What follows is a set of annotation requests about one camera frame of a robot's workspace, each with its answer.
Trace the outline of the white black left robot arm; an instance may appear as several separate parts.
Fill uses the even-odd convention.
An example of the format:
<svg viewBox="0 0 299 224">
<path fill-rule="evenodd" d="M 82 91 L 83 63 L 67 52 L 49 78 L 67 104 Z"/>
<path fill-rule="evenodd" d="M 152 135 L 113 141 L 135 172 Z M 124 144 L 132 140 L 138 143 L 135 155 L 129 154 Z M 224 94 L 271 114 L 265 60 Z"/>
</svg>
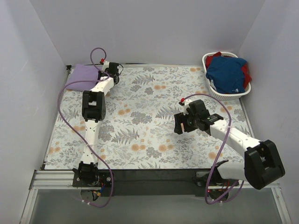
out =
<svg viewBox="0 0 299 224">
<path fill-rule="evenodd" d="M 97 144 L 100 121 L 106 116 L 105 96 L 119 82 L 119 64 L 104 61 L 102 70 L 98 72 L 99 82 L 90 90 L 83 92 L 82 116 L 85 121 L 85 140 L 83 154 L 77 169 L 78 180 L 87 186 L 98 186 L 100 175 L 98 158 L 92 152 Z"/>
</svg>

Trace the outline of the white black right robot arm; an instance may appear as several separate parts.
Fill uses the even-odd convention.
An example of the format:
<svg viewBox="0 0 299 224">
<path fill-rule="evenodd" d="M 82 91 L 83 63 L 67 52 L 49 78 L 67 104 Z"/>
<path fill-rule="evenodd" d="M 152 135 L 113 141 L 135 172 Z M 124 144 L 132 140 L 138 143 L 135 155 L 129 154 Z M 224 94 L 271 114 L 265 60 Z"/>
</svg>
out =
<svg viewBox="0 0 299 224">
<path fill-rule="evenodd" d="M 222 185 L 228 179 L 248 182 L 255 189 L 262 189 L 285 175 L 285 168 L 278 149 L 271 140 L 261 141 L 231 127 L 218 114 L 210 114 L 202 100 L 181 99 L 184 110 L 175 114 L 174 132 L 183 134 L 197 129 L 221 140 L 234 149 L 243 162 L 224 160 L 212 168 L 210 180 Z"/>
</svg>

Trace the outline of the purple t shirt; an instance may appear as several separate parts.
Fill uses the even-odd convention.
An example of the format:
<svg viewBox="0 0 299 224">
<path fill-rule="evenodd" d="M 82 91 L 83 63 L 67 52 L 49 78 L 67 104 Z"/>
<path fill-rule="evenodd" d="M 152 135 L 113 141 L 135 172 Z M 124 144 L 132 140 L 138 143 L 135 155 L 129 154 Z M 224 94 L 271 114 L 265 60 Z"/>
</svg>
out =
<svg viewBox="0 0 299 224">
<path fill-rule="evenodd" d="M 75 91 L 89 91 L 96 85 L 98 80 L 98 70 L 94 66 L 76 64 L 70 74 L 66 89 Z"/>
</svg>

